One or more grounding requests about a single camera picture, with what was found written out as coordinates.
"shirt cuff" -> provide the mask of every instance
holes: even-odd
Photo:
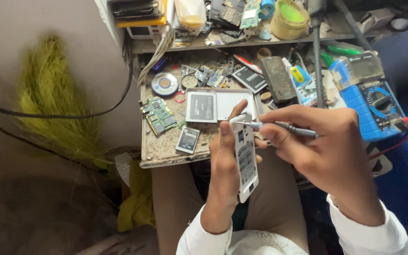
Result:
[[[370,251],[399,251],[408,245],[407,233],[396,218],[396,216],[387,210],[382,201],[380,201],[385,213],[385,223],[380,226],[366,226],[357,223],[345,215],[334,205],[330,194],[327,195],[327,202],[330,205],[330,215],[333,225],[340,237],[340,244],[344,251],[349,254],[358,246]]]
[[[232,220],[231,227],[226,232],[218,235],[208,233],[201,226],[201,213],[204,206],[185,230],[187,250],[193,251],[193,254],[224,254],[231,243]]]

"hand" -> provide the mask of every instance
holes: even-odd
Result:
[[[320,134],[320,138],[306,142],[274,124],[260,130],[280,158],[293,164],[316,187],[336,197],[343,214],[364,225],[384,223],[385,213],[372,182],[358,115],[353,109],[292,105],[259,119],[265,123],[292,122]]]
[[[235,117],[247,107],[248,101],[242,100],[229,116]],[[255,145],[266,148],[267,143],[255,138]],[[227,121],[220,123],[220,133],[212,140],[210,149],[211,178],[206,206],[201,214],[201,226],[209,233],[223,233],[229,228],[232,213],[238,204],[237,195],[240,186],[240,173],[235,161],[235,136]],[[256,155],[256,161],[262,158]]]

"left hand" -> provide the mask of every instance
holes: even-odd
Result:
[[[235,117],[247,107],[248,101],[242,100],[229,116]],[[255,145],[266,148],[267,143],[255,138]],[[237,195],[240,186],[240,173],[235,161],[235,136],[227,121],[220,123],[220,133],[212,140],[210,149],[211,178],[207,203],[201,214],[201,226],[209,233],[223,233],[229,228],[231,215],[238,204]],[[256,161],[262,158],[256,155]]]

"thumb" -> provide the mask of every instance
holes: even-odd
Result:
[[[291,164],[300,164],[302,159],[316,158],[317,153],[300,143],[289,131],[274,124],[265,124],[261,135],[277,148],[277,155]]]
[[[220,153],[222,157],[234,157],[235,151],[235,136],[232,126],[227,121],[220,123]]]

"workbench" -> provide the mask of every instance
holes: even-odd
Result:
[[[269,20],[262,22],[262,29],[267,29],[270,31],[270,22]],[[366,37],[377,37],[382,35],[389,35],[391,32],[387,31],[386,29],[382,30],[374,30],[370,31],[365,34]],[[352,34],[336,34],[333,32],[324,31],[321,28],[320,31],[321,40],[333,40],[333,39],[349,39],[354,38]],[[257,50],[261,47],[268,47],[272,51],[273,56],[281,56],[286,57],[288,51],[291,48],[291,45],[286,43],[297,43],[297,42],[311,42],[312,35],[303,34],[300,38],[296,40],[281,40],[276,38],[272,35],[272,39],[270,41],[263,41],[260,40],[257,36],[252,36],[248,39],[245,43],[236,43],[230,45],[211,45],[205,46],[204,45],[204,38],[208,39],[219,39],[219,30],[214,29],[205,37],[199,37],[194,39],[191,42],[191,46],[189,47],[174,47],[170,46],[167,51],[184,51],[186,52],[178,52],[172,53],[170,56],[173,61],[170,61],[167,66],[162,70],[162,72],[170,72],[178,79],[180,84],[181,81],[181,73],[180,67],[174,69],[174,65],[178,64],[178,60],[180,60],[183,64],[187,64],[189,66],[195,67],[196,69],[201,67],[202,65],[207,66],[215,66],[218,62],[218,59],[223,57],[222,53],[214,50],[213,48],[224,48],[224,47],[246,47],[246,50],[252,52],[252,58],[249,59],[252,61],[253,64],[258,64],[260,61],[256,58]],[[135,54],[143,54],[143,53],[153,53],[155,51],[155,46],[152,43],[152,40],[135,40],[134,41],[134,53]],[[134,67],[134,71],[140,72],[139,66]],[[150,81],[154,77],[153,74],[149,74],[144,83],[140,85],[140,94],[141,100],[145,101],[149,98],[153,98],[157,96],[150,87]],[[234,80],[231,80],[227,83],[230,86],[230,89],[244,89],[245,87]],[[171,96],[162,96],[166,105],[168,106],[169,110],[172,112],[174,118],[176,119],[177,123],[180,123],[185,119],[181,113],[185,113],[185,104],[178,103],[174,100],[174,94]],[[263,111],[264,113],[270,111],[268,108],[268,102],[263,103]],[[189,163],[192,161],[199,161],[210,158],[210,151],[209,151],[209,143],[212,139],[218,134],[219,132],[219,124],[218,123],[187,123],[187,126],[191,128],[195,128],[201,131],[200,136],[198,138],[198,142],[196,145],[196,150],[194,154],[188,154],[185,152],[181,152],[175,149],[176,144],[179,138],[179,128],[172,128],[170,130],[166,130],[165,132],[159,134],[158,136],[151,130],[149,123],[143,117],[142,122],[142,144],[141,144],[141,163],[140,167],[142,168],[152,168],[152,167],[160,167],[160,166],[170,166],[170,165],[177,165],[177,164],[184,164]]]

